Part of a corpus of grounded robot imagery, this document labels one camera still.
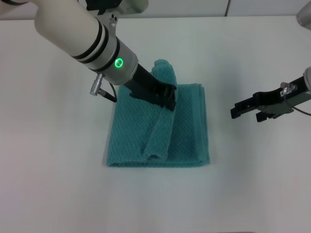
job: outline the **metal connector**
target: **metal connector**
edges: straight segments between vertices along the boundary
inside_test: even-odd
[[[93,96],[97,96],[101,86],[102,86],[102,81],[103,81],[104,75],[103,74],[98,74],[96,79],[94,80],[94,83],[91,87],[91,91],[89,92]]]

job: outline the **gray cable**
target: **gray cable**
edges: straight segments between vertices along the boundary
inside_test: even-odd
[[[295,109],[296,111],[298,111],[298,112],[300,112],[300,113],[303,113],[303,114],[305,114],[305,115],[307,115],[307,116],[311,116],[310,113],[304,112],[304,111],[302,111],[302,110],[300,110],[300,109],[298,109],[298,108],[296,108],[296,107],[294,107],[294,106],[291,106],[290,103],[288,103],[288,101],[287,101],[287,99],[286,99],[286,94],[285,94],[285,93],[283,93],[283,97],[284,97],[284,102],[287,104],[287,106],[289,106],[290,108]]]

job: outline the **textured fabric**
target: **textured fabric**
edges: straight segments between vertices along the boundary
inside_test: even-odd
[[[158,80],[176,85],[173,67],[158,60]],[[204,88],[177,86],[175,111],[118,92],[107,165],[115,167],[193,167],[209,164]]]

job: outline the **black band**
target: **black band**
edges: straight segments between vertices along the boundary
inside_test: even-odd
[[[92,71],[94,71],[94,72],[96,72],[96,73],[99,73],[99,72],[104,71],[105,69],[107,69],[108,67],[110,67],[110,66],[115,62],[115,60],[116,60],[116,58],[117,58],[119,52],[120,52],[120,41],[119,41],[119,39],[117,38],[117,48],[116,48],[114,54],[112,55],[111,59],[110,59],[103,67],[101,67],[101,68],[99,68],[99,69],[90,69],[90,70],[92,70]]]
[[[102,34],[103,34],[103,25],[100,23],[99,20],[97,20],[97,21],[98,21],[98,24],[99,24],[99,29],[98,29],[98,34],[97,34],[97,37],[96,37],[94,43],[91,45],[91,47],[88,48],[87,51],[85,51],[81,55],[72,56],[72,58],[74,58],[74,59],[86,58],[87,56],[89,56],[96,49],[96,47],[98,46],[99,42],[101,41]]]
[[[109,31],[105,25],[103,25],[103,26],[105,28],[105,39],[104,39],[103,44],[101,45],[99,50],[93,56],[91,56],[90,58],[88,58],[84,61],[79,61],[82,64],[87,64],[87,63],[95,61],[103,53],[104,49],[106,48],[108,40],[109,40]]]
[[[3,1],[4,3],[7,3],[9,5],[12,5],[12,6],[21,6],[21,5],[24,5],[28,2],[15,2],[15,1],[11,1],[11,0],[1,0]]]

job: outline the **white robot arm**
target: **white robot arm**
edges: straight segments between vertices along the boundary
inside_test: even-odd
[[[102,79],[105,78],[113,85],[125,85],[135,98],[174,110],[176,87],[155,79],[138,63],[137,56],[116,37],[118,13],[130,9],[130,3],[140,7],[136,12],[143,11],[148,5],[147,0],[115,0],[109,3],[104,0],[87,0],[87,9],[94,13],[103,14],[108,7],[116,11],[97,18],[77,0],[30,2],[38,6],[35,16],[38,33],[98,74],[91,94],[106,97],[106,92],[100,89]],[[7,10],[26,4],[23,0],[1,0],[0,3]]]

